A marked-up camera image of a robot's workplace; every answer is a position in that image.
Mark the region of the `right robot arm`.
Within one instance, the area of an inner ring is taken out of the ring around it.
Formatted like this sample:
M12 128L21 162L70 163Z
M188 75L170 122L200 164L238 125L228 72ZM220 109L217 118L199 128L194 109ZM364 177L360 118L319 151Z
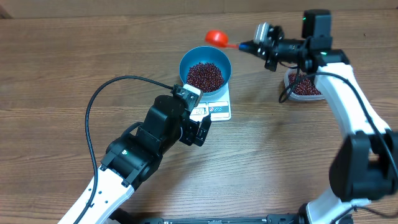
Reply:
M345 53L332 47L331 12L306 10L302 38L286 39L279 26L258 25L240 51L265 68L294 63L311 79L338 122L343 145L329 171L329 187L302 206L298 223L351 223L350 213L397 192L397 133L373 110Z

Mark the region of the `red measuring scoop blue handle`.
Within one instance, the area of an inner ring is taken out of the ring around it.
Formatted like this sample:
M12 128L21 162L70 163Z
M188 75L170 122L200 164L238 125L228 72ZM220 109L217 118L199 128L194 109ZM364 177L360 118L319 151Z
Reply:
M205 42L218 48L248 49L247 44L230 44L229 37L220 30L209 30L205 36Z

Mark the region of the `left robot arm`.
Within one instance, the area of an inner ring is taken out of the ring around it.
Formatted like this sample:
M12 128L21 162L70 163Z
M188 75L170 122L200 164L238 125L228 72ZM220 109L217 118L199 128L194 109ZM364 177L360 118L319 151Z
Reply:
M158 96L142 123L135 123L107 148L85 191L60 223L105 223L160 166L164 154L177 142L202 146L211 117L190 119L203 93L185 84L170 95Z

